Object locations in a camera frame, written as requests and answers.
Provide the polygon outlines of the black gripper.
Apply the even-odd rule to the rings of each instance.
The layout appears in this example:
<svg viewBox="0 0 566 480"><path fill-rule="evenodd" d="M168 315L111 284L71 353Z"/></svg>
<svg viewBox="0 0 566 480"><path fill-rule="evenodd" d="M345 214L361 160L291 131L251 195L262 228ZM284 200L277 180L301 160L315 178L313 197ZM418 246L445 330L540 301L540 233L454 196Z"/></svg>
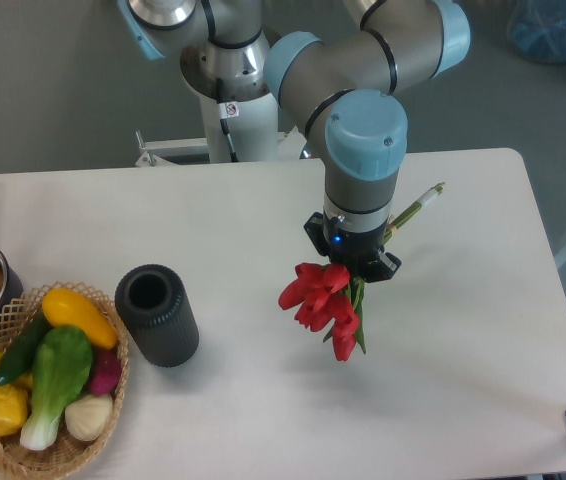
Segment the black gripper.
<svg viewBox="0 0 566 480"><path fill-rule="evenodd" d="M360 277L366 283L390 280L401 266L401 261L387 253L382 244L384 226L354 232L345 220L315 212L304 224L304 230L319 255L345 266L352 277Z"/></svg>

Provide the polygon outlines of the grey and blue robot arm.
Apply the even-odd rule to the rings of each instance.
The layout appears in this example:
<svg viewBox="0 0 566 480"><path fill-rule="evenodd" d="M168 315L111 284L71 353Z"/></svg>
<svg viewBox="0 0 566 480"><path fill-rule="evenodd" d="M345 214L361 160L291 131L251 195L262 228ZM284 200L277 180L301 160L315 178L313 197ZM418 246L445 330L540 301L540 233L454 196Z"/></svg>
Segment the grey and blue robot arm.
<svg viewBox="0 0 566 480"><path fill-rule="evenodd" d="M350 1L357 31L334 44L309 32L270 42L258 1L122 1L152 59L176 55L200 102L213 163L272 160L285 112L325 167L324 204L305 224L317 252L365 282L390 279L385 250L407 149L399 90L460 63L470 46L452 1Z"/></svg>

